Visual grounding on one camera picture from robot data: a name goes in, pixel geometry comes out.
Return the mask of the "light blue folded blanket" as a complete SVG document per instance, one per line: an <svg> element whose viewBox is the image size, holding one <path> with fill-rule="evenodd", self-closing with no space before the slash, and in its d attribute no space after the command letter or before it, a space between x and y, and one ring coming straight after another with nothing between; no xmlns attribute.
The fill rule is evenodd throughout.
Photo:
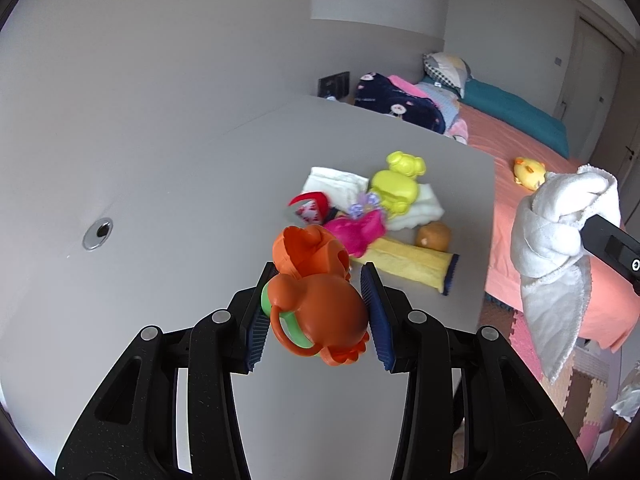
<svg viewBox="0 0 640 480"><path fill-rule="evenodd" d="M420 81L416 86L438 107L444 118L446 130L448 130L460 113L460 103L457 95L451 90L435 86L430 82Z"/></svg>

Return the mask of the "white pink cartoon garment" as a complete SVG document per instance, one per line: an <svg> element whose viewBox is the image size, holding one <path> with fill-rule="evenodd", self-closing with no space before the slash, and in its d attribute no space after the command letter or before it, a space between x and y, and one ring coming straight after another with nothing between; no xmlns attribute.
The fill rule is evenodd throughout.
<svg viewBox="0 0 640 480"><path fill-rule="evenodd" d="M446 136L448 136L448 138L455 140L461 144L468 144L469 143L469 131L468 131L468 125L466 124L466 121L461 118L461 117L457 117L454 122L451 124L450 128L446 131Z"/></svg>

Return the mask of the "navy patterned blanket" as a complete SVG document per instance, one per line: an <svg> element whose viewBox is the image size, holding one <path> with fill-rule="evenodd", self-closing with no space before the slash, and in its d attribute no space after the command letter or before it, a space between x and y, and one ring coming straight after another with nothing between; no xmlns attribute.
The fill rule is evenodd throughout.
<svg viewBox="0 0 640 480"><path fill-rule="evenodd" d="M436 133L446 131L445 117L432 99L402 90L382 74L368 73L359 79L354 104Z"/></svg>

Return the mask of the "black wall socket panel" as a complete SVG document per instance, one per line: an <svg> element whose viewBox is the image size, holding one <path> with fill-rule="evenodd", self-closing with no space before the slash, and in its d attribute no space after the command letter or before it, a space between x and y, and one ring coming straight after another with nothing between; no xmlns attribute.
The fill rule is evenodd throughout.
<svg viewBox="0 0 640 480"><path fill-rule="evenodd" d="M349 95L350 73L341 72L318 80L317 96L321 99L341 101Z"/></svg>

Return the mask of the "yellow plastic toy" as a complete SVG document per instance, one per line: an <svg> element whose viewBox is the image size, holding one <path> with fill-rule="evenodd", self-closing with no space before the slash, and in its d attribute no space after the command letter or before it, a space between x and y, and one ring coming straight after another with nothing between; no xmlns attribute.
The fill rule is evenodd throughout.
<svg viewBox="0 0 640 480"><path fill-rule="evenodd" d="M386 157L387 168L370 180L369 191L378 196L388 218L403 216L419 195L418 177L426 173L424 159L402 151Z"/></svg>

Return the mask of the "foam puzzle floor mat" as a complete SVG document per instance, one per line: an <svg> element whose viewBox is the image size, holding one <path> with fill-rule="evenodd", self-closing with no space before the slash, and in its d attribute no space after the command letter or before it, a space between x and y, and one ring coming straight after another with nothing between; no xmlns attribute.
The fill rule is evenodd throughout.
<svg viewBox="0 0 640 480"><path fill-rule="evenodd" d="M594 341L581 339L559 378L549 382L541 370L522 312L485 295L480 324L495 326L506 337L562 415L582 454L591 458L600 433L608 430L612 420L611 405L620 381L620 354L603 350Z"/></svg>

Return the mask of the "red heart box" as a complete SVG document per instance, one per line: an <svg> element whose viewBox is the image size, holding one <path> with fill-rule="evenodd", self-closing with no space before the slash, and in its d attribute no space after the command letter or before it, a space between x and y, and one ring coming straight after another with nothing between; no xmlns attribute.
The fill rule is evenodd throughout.
<svg viewBox="0 0 640 480"><path fill-rule="evenodd" d="M301 203L311 202L316 206L318 213L322 216L325 216L330 210L330 201L329 197L326 196L323 192L312 191L312 192L303 192L292 198L288 202L288 206L296 206L299 207Z"/></svg>

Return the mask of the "orange plastic toy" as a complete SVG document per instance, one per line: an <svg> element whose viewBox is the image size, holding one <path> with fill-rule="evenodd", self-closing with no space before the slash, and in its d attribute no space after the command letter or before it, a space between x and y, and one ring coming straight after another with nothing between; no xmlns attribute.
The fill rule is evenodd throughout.
<svg viewBox="0 0 640 480"><path fill-rule="evenodd" d="M350 282L349 254L322 226L288 226L272 245L277 274L262 289L262 312L289 352L348 365L366 352L368 310Z"/></svg>

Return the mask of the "purple gingham flower clip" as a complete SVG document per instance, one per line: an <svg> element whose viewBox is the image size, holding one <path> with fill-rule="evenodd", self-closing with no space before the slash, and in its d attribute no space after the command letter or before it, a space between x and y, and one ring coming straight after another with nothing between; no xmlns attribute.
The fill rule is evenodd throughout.
<svg viewBox="0 0 640 480"><path fill-rule="evenodd" d="M356 202L348 207L347 213L350 218L359 220L369 212L379 210L381 208L381 197L378 193L367 192L358 195Z"/></svg>

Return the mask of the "brown round toy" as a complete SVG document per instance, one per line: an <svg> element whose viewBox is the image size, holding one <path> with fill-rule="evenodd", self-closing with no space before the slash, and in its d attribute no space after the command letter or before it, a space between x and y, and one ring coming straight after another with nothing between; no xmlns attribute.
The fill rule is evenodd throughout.
<svg viewBox="0 0 640 480"><path fill-rule="evenodd" d="M451 230L444 222L432 221L416 232L416 246L446 252L451 242Z"/></svg>

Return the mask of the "folded lined paper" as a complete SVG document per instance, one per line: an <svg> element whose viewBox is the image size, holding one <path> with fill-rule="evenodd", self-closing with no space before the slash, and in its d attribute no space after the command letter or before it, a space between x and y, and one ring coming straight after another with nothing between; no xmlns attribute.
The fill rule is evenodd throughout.
<svg viewBox="0 0 640 480"><path fill-rule="evenodd" d="M369 179L359 174L333 168L312 167L302 192L324 193L332 207L340 211L348 211L368 188Z"/></svg>

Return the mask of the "yellow chick plush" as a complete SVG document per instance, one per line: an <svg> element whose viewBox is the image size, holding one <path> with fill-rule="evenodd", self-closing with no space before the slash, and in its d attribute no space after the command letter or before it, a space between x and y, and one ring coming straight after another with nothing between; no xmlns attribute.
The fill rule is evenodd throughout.
<svg viewBox="0 0 640 480"><path fill-rule="evenodd" d="M527 157L514 159L514 181L529 191L537 191L546 182L546 173L546 166L536 159Z"/></svg>

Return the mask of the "teal pillow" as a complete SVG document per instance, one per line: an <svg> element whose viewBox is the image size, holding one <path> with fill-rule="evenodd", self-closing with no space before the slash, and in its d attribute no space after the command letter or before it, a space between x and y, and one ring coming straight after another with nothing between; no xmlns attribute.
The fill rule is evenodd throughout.
<svg viewBox="0 0 640 480"><path fill-rule="evenodd" d="M470 79L465 85L461 101L521 130L564 158L570 157L564 124L516 94Z"/></svg>

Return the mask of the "red white patterned packet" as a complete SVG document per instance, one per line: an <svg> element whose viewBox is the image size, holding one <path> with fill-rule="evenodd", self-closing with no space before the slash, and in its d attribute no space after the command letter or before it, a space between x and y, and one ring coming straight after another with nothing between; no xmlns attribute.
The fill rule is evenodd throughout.
<svg viewBox="0 0 640 480"><path fill-rule="evenodd" d="M322 224L324 215L315 200L302 200L293 205L295 218L303 225Z"/></svg>

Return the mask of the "white quilted cloth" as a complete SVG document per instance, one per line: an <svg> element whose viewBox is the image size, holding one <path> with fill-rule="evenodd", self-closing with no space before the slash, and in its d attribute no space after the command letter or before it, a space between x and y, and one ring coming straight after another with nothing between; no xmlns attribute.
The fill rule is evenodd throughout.
<svg viewBox="0 0 640 480"><path fill-rule="evenodd" d="M558 379L570 356L591 298L590 257L580 230L596 214L620 225L616 177L590 165L574 174L549 172L516 210L510 256L521 277L526 324L549 382Z"/></svg>

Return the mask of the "pink folded clothes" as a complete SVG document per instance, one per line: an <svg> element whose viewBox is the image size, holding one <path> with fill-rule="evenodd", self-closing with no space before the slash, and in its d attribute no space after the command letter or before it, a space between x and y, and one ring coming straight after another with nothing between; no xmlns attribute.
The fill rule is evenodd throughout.
<svg viewBox="0 0 640 480"><path fill-rule="evenodd" d="M397 75L390 75L388 76L388 79L396 88L407 93L409 96L416 96L421 99L428 99L430 97L421 88L417 87L415 84L410 84L409 81L406 81Z"/></svg>

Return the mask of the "metal desk grommet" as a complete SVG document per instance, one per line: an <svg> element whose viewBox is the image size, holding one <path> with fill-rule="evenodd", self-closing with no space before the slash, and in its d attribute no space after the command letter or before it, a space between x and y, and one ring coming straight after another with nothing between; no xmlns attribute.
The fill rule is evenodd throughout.
<svg viewBox="0 0 640 480"><path fill-rule="evenodd" d="M93 252L100 248L110 237L113 226L113 220L107 217L93 222L82 238L82 247L87 252Z"/></svg>

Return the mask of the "grey patterned pillow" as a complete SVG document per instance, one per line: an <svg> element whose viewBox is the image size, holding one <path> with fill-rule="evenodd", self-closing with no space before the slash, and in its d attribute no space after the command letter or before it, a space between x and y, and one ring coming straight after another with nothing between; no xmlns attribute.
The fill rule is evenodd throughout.
<svg viewBox="0 0 640 480"><path fill-rule="evenodd" d="M465 86L473 76L463 58L446 52L424 54L423 67L427 76L464 98Z"/></svg>

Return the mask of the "pink bed sheet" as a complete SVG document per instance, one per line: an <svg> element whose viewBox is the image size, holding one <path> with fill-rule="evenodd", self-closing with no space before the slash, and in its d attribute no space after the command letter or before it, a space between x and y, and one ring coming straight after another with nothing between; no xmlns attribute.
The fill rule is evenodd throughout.
<svg viewBox="0 0 640 480"><path fill-rule="evenodd" d="M577 337L618 350L638 322L639 297L580 239L589 220L620 223L612 174L576 166L472 107L462 117L471 144L498 166L488 294L525 313L545 363Z"/></svg>

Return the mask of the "closet door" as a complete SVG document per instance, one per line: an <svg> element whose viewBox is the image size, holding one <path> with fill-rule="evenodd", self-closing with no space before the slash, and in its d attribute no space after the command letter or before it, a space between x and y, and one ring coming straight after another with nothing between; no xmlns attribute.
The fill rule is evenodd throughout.
<svg viewBox="0 0 640 480"><path fill-rule="evenodd" d="M588 162L614 98L623 51L581 16L554 117L565 126L570 158Z"/></svg>

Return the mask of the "yellow blue-trimmed cloth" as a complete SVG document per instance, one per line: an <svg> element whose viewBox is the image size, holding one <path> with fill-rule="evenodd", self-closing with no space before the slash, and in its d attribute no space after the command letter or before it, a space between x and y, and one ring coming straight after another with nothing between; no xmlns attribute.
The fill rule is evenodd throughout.
<svg viewBox="0 0 640 480"><path fill-rule="evenodd" d="M447 296L459 256L381 237L362 256L352 256L352 260L373 263L379 271L434 288Z"/></svg>

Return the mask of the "magenta plastic toy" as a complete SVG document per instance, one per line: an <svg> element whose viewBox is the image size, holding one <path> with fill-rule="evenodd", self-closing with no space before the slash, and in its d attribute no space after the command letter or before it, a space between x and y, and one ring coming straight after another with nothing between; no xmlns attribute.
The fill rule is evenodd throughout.
<svg viewBox="0 0 640 480"><path fill-rule="evenodd" d="M362 257L369 246L386 234L385 214L381 209L367 212L358 219L336 217L324 228L337 238L352 257Z"/></svg>

